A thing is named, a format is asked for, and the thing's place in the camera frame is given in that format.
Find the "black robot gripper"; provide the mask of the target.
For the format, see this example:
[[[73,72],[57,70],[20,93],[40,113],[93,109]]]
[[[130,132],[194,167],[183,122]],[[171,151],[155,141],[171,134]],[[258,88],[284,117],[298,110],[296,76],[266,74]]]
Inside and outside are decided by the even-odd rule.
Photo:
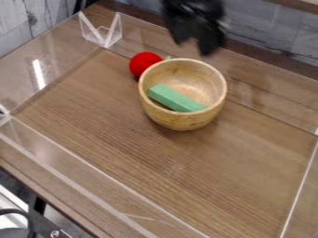
[[[186,42],[199,23],[198,47],[201,55],[210,56],[226,43],[222,29],[225,6],[222,0],[162,0],[162,16],[177,45]]]

